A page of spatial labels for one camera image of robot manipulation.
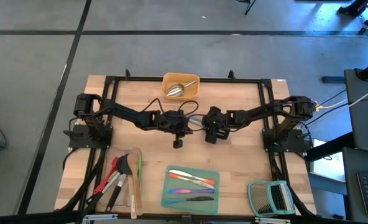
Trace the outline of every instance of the wooden table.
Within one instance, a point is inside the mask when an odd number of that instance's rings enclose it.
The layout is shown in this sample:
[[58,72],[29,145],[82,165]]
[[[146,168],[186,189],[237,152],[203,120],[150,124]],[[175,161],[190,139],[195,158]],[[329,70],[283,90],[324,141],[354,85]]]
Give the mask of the wooden table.
[[[85,93],[101,95],[105,78],[99,75],[89,76]],[[275,99],[289,96],[285,80],[272,80],[272,85]],[[165,111],[177,110],[182,101],[165,99],[160,87],[161,82],[120,81],[116,102],[140,111],[154,98],[159,98]],[[265,97],[266,102],[269,102],[267,91]],[[257,85],[251,83],[201,83],[199,95],[195,100],[200,105],[196,113],[200,114],[206,114],[210,106],[217,106],[223,112],[249,110],[260,106]],[[194,107],[187,104],[183,109],[189,112]],[[159,106],[155,103],[148,110],[159,110]],[[111,147],[137,147],[142,151],[141,200],[144,213],[188,213],[162,208],[160,205],[164,174],[169,164],[219,171],[219,215],[254,215],[249,205],[247,186],[255,180],[271,180],[268,155],[262,142],[262,120],[254,121],[236,133],[230,133],[227,140],[218,139],[216,144],[205,142],[204,132],[195,132],[183,138],[183,147],[180,149],[173,148],[174,135],[160,131],[142,131],[119,118],[113,118],[112,125],[114,131]],[[194,124],[190,124],[190,127],[199,128]],[[104,170],[109,170],[112,158],[118,153],[121,152],[117,151],[117,148],[108,150]],[[64,206],[81,185],[88,156],[89,149],[79,149],[68,158],[55,208]],[[315,213],[304,160],[294,153],[285,153],[285,157],[291,186],[307,208]],[[109,189],[97,204],[97,212],[104,212],[112,190],[113,188]],[[112,212],[130,212],[130,209],[128,204],[117,202]]]

